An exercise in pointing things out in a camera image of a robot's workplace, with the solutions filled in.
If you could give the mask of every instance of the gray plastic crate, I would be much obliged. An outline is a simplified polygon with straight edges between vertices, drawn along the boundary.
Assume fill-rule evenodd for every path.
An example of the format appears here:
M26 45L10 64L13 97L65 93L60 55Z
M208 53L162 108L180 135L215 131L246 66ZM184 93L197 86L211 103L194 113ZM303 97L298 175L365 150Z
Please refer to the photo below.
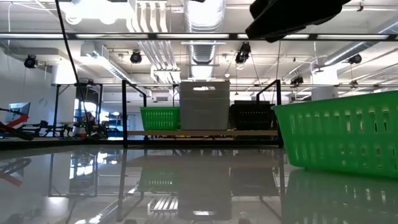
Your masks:
M228 82L180 84L182 130L225 130L228 128L228 111Z

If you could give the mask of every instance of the glossy table surface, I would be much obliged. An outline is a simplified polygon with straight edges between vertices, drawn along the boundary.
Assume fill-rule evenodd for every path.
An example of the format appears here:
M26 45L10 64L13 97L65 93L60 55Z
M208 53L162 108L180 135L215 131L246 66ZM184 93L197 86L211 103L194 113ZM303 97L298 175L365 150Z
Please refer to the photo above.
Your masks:
M293 167L279 149L0 152L0 223L398 223L398 180Z

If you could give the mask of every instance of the monitor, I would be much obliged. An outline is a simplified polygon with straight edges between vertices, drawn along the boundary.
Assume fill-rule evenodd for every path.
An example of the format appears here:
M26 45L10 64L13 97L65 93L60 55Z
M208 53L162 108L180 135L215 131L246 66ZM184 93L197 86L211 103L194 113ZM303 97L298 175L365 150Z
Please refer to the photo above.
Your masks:
M28 115L29 114L30 103L10 103L8 104L8 109L10 111L18 112L19 114L8 112L6 115L6 122L10 123L11 121L15 121L21 115Z

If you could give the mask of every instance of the ceiling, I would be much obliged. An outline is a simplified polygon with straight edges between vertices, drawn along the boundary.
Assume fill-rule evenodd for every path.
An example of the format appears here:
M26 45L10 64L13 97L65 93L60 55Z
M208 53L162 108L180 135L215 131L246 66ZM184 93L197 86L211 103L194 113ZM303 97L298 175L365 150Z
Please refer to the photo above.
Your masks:
M14 1L23 3L29 7L40 8L34 0ZM49 9L55 9L52 0L40 1ZM309 26L303 33L329 33L329 34L377 34L386 27L387 24L398 22L398 3L396 0L364 0L365 10L357 12L359 0L352 0L347 4L343 12L331 21L320 26ZM248 6L252 0L226 0L226 12L222 32L243 33L245 28L253 21ZM185 19L182 10L181 0L167 1L167 26L169 32L178 33L185 31ZM52 13L56 11L44 11L30 9L21 5L13 4L10 0L0 0L0 32L60 32L60 24L56 16ZM104 25L97 19L83 19L78 25L70 25L65 22L67 32L129 32L126 28L124 19L117 20L112 25ZM153 83L150 77L151 64L147 57L143 55L140 64L132 64L129 61L133 49L140 49L135 41L96 41L98 45L104 45L110 52L109 59L121 70L128 74L135 82ZM74 60L79 68L79 76L93 78L99 83L117 83L119 80L103 67L92 63L86 57L81 57L80 49L83 41L69 41ZM231 84L238 83L270 83L276 78L283 78L286 83L295 75L288 75L294 68L303 62L309 62L314 57L327 57L343 47L352 44L351 42L293 42L282 41L273 44L263 41L250 42L252 54L247 60L243 70L236 70L234 57L241 45L240 41L224 41L216 48L216 58L213 67L213 78L224 79L226 73L230 74ZM177 66L181 69L180 77L182 80L188 78L190 73L189 52L187 45L182 45L181 41L171 41ZM10 49L18 48L55 48L66 52L63 41L55 40L12 40ZM340 83L347 83L351 80L366 74L372 74L378 70L395 64L398 56L398 42L378 43L361 52L363 61L359 65L352 66L352 72L348 63L338 65L338 78ZM46 57L41 63L46 62L51 65L63 58ZM300 75L304 77L306 83L310 83L310 67L303 66ZM398 78L398 70L390 69L381 75L364 80L362 83L378 83L389 80L395 83L393 78Z

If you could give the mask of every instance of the black plastic crate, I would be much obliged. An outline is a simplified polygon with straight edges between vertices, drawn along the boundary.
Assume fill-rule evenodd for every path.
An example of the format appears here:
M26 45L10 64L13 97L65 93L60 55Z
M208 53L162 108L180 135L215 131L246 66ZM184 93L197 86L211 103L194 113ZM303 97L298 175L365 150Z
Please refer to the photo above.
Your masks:
M276 125L271 104L234 104L229 108L231 128L237 130L270 130Z

